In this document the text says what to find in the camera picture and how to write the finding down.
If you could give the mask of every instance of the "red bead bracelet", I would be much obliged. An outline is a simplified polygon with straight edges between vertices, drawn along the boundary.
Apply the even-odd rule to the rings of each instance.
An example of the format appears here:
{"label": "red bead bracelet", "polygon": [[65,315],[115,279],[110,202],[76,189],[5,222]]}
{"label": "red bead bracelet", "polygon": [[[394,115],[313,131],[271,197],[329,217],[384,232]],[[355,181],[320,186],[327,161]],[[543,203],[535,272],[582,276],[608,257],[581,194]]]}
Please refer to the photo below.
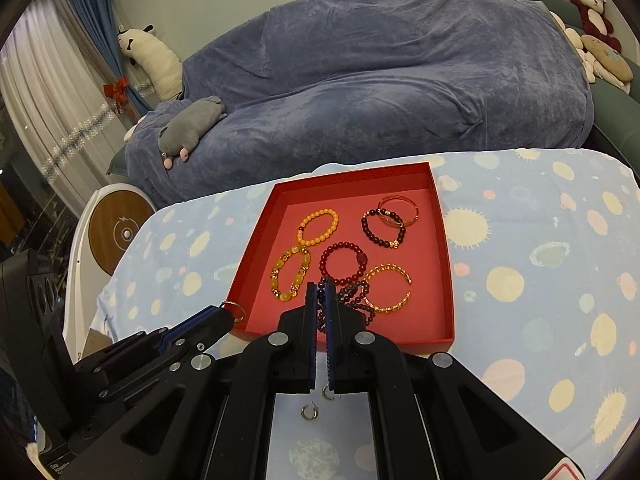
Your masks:
{"label": "red bead bracelet", "polygon": [[[352,251],[355,251],[356,261],[359,265],[358,271],[355,274],[352,274],[348,278],[342,278],[340,280],[336,280],[326,271],[326,260],[329,257],[329,254],[338,249],[351,249]],[[364,275],[365,270],[367,270],[367,255],[356,244],[352,244],[350,242],[338,242],[337,244],[333,244],[327,247],[324,253],[322,253],[322,256],[320,256],[320,273],[325,278],[333,280],[336,285],[344,286],[349,285],[350,283],[357,282]]]}

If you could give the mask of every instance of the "curtain tie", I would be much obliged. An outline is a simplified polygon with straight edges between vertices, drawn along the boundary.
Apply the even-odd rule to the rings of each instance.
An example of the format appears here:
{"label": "curtain tie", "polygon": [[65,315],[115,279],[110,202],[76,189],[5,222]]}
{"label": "curtain tie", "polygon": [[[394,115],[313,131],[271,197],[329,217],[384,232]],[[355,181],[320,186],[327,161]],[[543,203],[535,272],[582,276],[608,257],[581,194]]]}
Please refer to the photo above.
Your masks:
{"label": "curtain tie", "polygon": [[127,79],[122,76],[116,79],[116,83],[113,85],[104,85],[105,97],[113,99],[116,105],[116,113],[120,115],[124,110],[124,105],[129,102],[127,95],[124,93],[124,89],[129,86]]}

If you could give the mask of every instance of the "white cow plush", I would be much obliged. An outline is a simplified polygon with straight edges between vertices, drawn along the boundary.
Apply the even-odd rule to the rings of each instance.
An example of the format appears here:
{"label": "white cow plush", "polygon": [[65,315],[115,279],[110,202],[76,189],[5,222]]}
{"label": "white cow plush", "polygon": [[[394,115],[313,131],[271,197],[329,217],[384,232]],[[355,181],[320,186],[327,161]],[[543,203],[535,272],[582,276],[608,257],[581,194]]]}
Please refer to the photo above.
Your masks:
{"label": "white cow plush", "polygon": [[131,64],[140,63],[149,75],[160,100],[169,101],[182,92],[182,63],[173,50],[152,34],[153,30],[153,25],[145,30],[124,30],[118,34],[118,42]]}

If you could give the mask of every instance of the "pillow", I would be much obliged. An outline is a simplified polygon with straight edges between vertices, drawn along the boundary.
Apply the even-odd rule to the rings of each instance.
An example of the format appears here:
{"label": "pillow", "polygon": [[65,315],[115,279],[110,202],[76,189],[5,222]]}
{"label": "pillow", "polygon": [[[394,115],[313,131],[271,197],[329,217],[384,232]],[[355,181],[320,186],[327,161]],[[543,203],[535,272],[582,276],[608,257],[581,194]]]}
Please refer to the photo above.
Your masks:
{"label": "pillow", "polygon": [[581,36],[580,39],[585,49],[591,52],[595,59],[620,81],[628,82],[634,78],[634,73],[628,63],[608,44],[589,34]]}

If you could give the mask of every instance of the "white sheer curtain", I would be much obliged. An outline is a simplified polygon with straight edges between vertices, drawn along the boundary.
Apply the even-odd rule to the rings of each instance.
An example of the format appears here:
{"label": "white sheer curtain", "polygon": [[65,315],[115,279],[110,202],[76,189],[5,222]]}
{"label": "white sheer curtain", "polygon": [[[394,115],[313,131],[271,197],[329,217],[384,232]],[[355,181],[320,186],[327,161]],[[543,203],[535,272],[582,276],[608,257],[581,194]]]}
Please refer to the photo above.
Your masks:
{"label": "white sheer curtain", "polygon": [[0,93],[20,139],[76,216],[107,176],[126,129],[56,13],[33,0],[0,50]]}

